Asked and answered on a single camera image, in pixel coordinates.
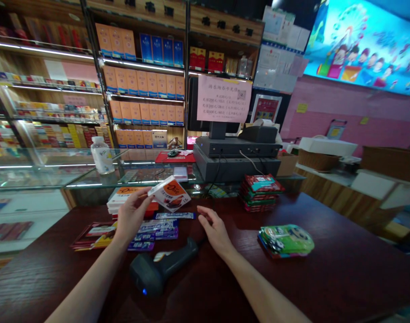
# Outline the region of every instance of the water bottle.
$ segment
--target water bottle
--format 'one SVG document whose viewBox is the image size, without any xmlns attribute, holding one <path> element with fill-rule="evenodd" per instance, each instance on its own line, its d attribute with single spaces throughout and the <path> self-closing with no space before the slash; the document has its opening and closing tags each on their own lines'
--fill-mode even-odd
<svg viewBox="0 0 410 323">
<path fill-rule="evenodd" d="M 99 174 L 109 174 L 115 170 L 112 164 L 112 154 L 109 146 L 105 144 L 103 137 L 92 137 L 93 144 L 91 145 L 91 154 L 93 155 L 94 163 Z"/>
</svg>

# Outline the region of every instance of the white bottle cap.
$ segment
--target white bottle cap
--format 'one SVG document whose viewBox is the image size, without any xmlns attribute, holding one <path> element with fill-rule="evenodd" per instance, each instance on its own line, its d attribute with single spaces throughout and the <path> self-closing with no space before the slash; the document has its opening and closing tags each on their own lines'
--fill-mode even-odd
<svg viewBox="0 0 410 323">
<path fill-rule="evenodd" d="M 105 142 L 105 138 L 103 138 L 102 136 L 91 137 L 91 140 L 93 141 L 93 143 Z"/>
</svg>

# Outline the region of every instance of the red mat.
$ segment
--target red mat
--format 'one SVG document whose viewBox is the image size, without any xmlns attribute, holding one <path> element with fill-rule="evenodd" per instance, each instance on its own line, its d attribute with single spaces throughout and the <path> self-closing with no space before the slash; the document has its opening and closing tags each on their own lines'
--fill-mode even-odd
<svg viewBox="0 0 410 323">
<path fill-rule="evenodd" d="M 161 152 L 155 159 L 156 163 L 176 163 L 176 162 L 196 162 L 193 154 L 187 156 L 178 155 L 176 157 L 168 157 L 169 152 Z"/>
</svg>

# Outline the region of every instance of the cash register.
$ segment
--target cash register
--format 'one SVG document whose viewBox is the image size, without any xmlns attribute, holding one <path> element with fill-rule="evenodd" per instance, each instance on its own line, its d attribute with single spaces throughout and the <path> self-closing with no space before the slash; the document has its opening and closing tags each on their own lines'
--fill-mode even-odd
<svg viewBox="0 0 410 323">
<path fill-rule="evenodd" d="M 275 143 L 278 129 L 266 126 L 244 128 L 238 137 L 240 124 L 197 120 L 197 77 L 189 79 L 187 129 L 207 131 L 209 136 L 196 139 L 193 155 L 200 174 L 206 182 L 238 182 L 245 175 L 276 174 L 280 161 L 276 159 L 281 145 Z"/>
</svg>

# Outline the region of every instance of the qr code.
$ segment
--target qr code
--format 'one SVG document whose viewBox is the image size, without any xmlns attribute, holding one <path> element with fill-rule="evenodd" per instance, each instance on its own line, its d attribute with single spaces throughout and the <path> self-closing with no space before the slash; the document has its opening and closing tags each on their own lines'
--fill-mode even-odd
<svg viewBox="0 0 410 323">
<path fill-rule="evenodd" d="M 245 100 L 246 90 L 238 90 L 237 91 L 237 99 L 238 100 Z"/>
</svg>

